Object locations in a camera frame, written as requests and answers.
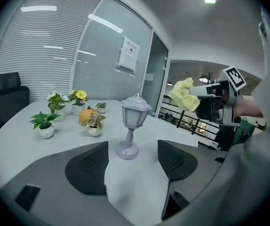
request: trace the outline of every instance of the lavender lamp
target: lavender lamp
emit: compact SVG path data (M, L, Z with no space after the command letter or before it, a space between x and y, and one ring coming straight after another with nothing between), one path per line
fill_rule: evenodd
M152 108L146 101L136 94L121 102L123 122L128 127L127 138L117 147L117 155L124 160L134 159L138 155L138 145L133 141L133 132L143 125Z

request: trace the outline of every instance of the potted plant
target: potted plant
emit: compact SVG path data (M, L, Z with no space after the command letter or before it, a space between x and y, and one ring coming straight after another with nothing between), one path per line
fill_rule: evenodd
M39 127L39 134L43 138L50 138L55 132L54 127L51 124L51 121L59 117L57 114L43 114L40 112L37 115L32 116L33 118L29 123L34 124L33 130Z
M95 112L91 113L90 118L85 120L81 123L81 126L88 127L88 132L90 135L97 137L101 135L103 132L103 124L101 121L106 117L102 116L101 114Z
M87 101L87 94L83 90L74 89L72 93L68 96L69 101L75 101L72 104L72 114L79 115L82 110L85 109L85 101Z
M47 97L47 101L49 102L48 107L51 113L59 115L56 121L63 121L66 116L66 107L63 104L69 103L68 97L54 91Z
M101 114L106 113L106 107L107 107L107 103L103 102L103 103L97 103L96 108L97 111Z

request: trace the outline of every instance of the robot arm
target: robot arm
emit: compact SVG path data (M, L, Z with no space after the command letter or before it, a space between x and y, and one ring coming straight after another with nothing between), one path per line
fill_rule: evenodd
M234 106L240 89L245 85L246 82L238 69L228 67L222 70L213 84L189 88L190 95L200 99L200 105L196 109L197 116L223 126L240 126L240 118L234 118ZM227 102L223 101L223 90L229 94Z

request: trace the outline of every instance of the glass door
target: glass door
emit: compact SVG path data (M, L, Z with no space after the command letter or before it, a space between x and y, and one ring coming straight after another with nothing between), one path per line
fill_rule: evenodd
M168 50L154 34L142 91L143 99L152 107L149 111L151 116L154 116L156 112L167 64L167 54Z

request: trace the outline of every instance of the lamp base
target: lamp base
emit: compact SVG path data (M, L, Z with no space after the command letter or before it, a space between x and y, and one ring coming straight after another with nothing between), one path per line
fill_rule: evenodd
M121 142L121 144L116 148L117 155L124 160L134 159L139 153L137 143L132 142L132 145L130 147L123 146L123 143L124 141Z

